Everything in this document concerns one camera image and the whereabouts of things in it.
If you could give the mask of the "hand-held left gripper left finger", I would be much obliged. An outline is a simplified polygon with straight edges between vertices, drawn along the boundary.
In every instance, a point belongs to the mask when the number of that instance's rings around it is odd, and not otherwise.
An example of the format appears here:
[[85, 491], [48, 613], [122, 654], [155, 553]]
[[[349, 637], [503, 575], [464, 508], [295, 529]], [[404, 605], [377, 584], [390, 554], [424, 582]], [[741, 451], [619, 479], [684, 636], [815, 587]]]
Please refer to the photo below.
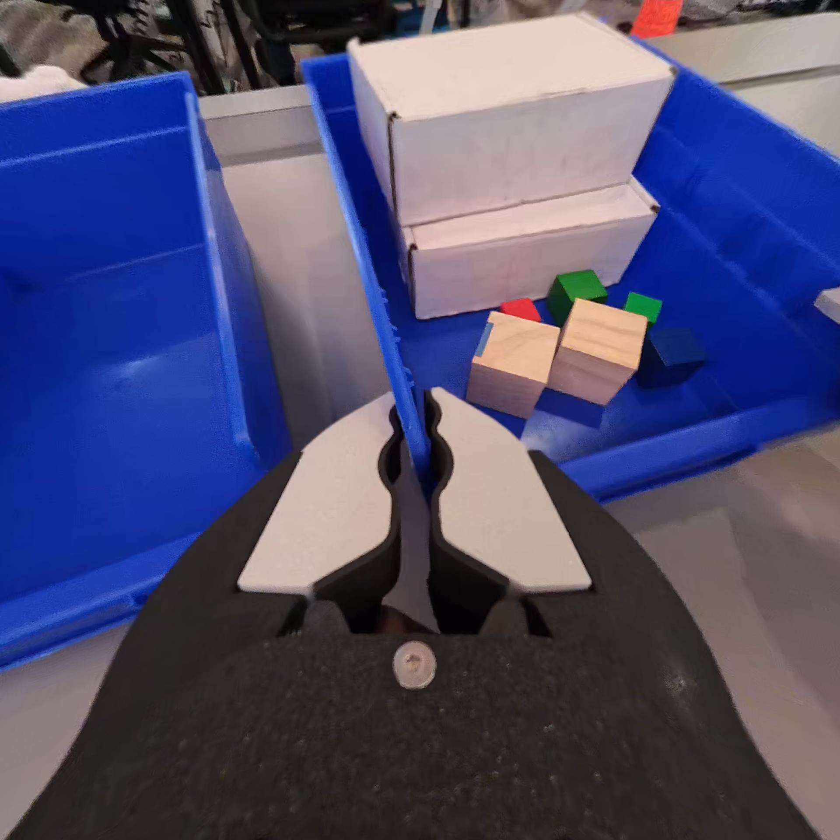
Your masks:
[[239, 590], [332, 602], [349, 625], [369, 626], [401, 571], [395, 484], [402, 440], [390, 392], [316, 436], [301, 451]]

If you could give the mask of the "green wooden cube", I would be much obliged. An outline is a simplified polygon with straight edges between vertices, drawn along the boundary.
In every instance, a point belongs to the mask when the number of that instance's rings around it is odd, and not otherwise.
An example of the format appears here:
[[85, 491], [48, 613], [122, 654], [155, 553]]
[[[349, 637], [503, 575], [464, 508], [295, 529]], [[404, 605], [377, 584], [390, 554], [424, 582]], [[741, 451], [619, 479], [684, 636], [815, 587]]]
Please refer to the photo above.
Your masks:
[[577, 270], [557, 275], [545, 298], [546, 307], [558, 327], [563, 327], [579, 300], [605, 304], [607, 291], [592, 269]]
[[663, 306], [664, 303], [658, 298], [630, 291], [627, 294], [623, 309], [625, 312], [644, 317], [648, 327], [652, 327], [657, 324]]

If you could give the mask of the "orange traffic cone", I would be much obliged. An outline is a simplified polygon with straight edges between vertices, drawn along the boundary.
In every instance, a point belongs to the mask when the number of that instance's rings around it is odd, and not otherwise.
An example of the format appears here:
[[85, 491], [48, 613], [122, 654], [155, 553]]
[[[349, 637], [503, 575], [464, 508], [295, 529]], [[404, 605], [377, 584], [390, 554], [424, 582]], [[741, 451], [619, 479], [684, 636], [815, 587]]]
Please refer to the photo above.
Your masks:
[[629, 34], [639, 39], [653, 39], [675, 33], [684, 2], [680, 0], [643, 1]]

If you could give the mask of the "dark blue wooden cube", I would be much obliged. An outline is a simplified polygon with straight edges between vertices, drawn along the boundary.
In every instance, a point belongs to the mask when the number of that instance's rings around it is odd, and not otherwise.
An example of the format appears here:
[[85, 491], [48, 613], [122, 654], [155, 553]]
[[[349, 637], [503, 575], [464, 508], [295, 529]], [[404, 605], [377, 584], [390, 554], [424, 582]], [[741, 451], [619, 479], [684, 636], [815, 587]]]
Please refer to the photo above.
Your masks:
[[680, 385], [706, 362], [705, 346], [693, 329], [653, 329], [644, 339], [635, 380], [644, 389]]

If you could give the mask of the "black chair base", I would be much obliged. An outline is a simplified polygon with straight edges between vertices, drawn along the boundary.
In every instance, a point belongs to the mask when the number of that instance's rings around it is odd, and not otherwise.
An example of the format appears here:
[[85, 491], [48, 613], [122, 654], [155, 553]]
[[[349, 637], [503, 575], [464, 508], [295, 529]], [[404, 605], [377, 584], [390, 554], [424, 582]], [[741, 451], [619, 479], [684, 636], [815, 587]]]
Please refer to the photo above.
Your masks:
[[183, 70], [201, 95], [293, 86], [307, 56], [416, 32], [425, 2], [69, 2], [103, 47], [80, 70], [89, 84]]

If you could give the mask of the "plain wooden cube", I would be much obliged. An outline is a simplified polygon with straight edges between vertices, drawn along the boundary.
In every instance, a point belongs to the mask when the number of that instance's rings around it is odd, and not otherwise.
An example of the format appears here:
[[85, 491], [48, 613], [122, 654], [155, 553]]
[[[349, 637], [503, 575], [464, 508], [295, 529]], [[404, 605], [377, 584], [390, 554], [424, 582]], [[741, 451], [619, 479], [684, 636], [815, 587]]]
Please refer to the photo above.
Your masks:
[[647, 330], [644, 315], [576, 299], [560, 332], [547, 388], [606, 406], [635, 375]]
[[550, 377], [561, 330], [490, 311], [472, 357], [466, 401], [527, 420]]

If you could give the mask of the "blue plastic bin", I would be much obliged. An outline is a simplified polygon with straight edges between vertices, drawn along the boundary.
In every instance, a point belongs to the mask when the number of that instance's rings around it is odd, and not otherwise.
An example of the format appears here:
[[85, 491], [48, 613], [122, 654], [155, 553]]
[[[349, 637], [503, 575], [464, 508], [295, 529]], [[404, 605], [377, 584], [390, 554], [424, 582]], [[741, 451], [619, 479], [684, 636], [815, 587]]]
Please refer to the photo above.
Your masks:
[[[433, 473], [424, 392], [466, 394], [485, 311], [418, 321], [397, 233], [364, 148], [349, 61], [303, 64], [408, 454]], [[838, 325], [815, 308], [838, 287], [838, 159], [681, 68], [635, 171], [658, 219], [610, 302], [664, 303], [707, 360], [687, 382], [630, 381], [604, 408], [556, 392], [528, 421], [489, 415], [598, 501], [729, 466], [838, 420]]]
[[124, 623], [291, 451], [185, 73], [2, 106], [1, 666]]

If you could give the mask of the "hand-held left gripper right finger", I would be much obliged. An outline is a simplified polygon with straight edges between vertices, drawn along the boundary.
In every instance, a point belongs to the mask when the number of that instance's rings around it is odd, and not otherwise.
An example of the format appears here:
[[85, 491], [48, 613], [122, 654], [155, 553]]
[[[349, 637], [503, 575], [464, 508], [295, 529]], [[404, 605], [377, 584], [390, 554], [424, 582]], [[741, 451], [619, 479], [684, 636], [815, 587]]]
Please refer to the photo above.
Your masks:
[[524, 444], [441, 386], [425, 393], [427, 588], [443, 634], [476, 634], [498, 603], [586, 592], [592, 578]]

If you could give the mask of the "white cardboard mailer box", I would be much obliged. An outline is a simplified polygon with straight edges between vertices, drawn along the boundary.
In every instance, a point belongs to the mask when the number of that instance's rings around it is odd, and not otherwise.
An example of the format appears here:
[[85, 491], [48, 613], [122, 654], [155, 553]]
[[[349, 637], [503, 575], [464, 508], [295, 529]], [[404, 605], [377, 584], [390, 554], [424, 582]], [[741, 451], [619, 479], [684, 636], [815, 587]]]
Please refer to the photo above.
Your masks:
[[544, 299], [556, 276], [593, 270], [616, 284], [660, 205], [640, 182], [400, 229], [415, 317], [429, 320]]
[[628, 182], [676, 69], [585, 13], [346, 46], [400, 227]]

